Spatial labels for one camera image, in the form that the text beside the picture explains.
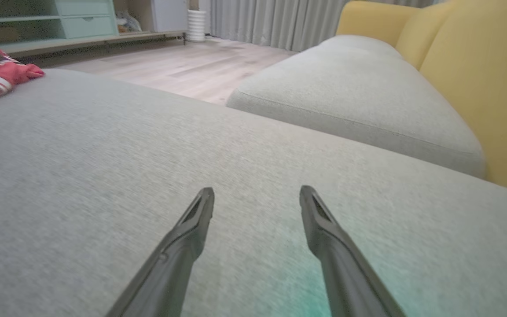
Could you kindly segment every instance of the sofa cushion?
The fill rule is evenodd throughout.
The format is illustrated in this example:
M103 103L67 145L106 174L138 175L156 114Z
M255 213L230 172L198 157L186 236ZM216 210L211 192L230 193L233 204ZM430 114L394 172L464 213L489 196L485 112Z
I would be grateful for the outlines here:
M358 35L338 35L320 43L320 48L336 52L350 52L354 49L374 52L382 56L402 59L402 56L390 44L370 37Z
M316 46L245 80L227 106L484 176L474 134L399 58Z
M166 92L45 72L0 97L0 317L104 316L204 186L215 210L182 316L330 316L302 184L408 317L507 316L506 188Z

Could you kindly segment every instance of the yellow armrest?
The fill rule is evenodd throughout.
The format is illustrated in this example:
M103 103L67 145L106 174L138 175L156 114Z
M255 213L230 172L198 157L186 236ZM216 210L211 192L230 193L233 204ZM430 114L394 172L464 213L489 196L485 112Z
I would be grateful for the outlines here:
M367 36L396 46L406 21L418 10L395 4L350 1L344 6L336 35Z

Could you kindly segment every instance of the cabinet drawer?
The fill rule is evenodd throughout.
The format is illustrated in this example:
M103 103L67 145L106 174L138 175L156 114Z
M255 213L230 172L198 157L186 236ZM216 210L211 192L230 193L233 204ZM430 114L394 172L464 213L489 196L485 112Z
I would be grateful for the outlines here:
M114 34L113 23L109 16L65 18L62 20L62 26L68 38Z
M110 0L57 0L61 15L111 14Z

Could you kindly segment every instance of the gray sofa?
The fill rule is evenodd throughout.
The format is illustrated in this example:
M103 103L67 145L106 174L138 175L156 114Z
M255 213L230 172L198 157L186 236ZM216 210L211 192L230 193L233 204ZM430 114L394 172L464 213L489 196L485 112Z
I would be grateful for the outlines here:
M329 316L316 188L408 317L507 316L507 188L67 70L0 97L0 317L101 317L191 202L215 211L182 316Z

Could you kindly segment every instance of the white cabinet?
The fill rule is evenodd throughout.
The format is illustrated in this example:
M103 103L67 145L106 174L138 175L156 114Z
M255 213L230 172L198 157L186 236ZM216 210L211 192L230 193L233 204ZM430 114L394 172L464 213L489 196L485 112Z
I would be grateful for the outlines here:
M187 0L152 0L158 32L187 30Z

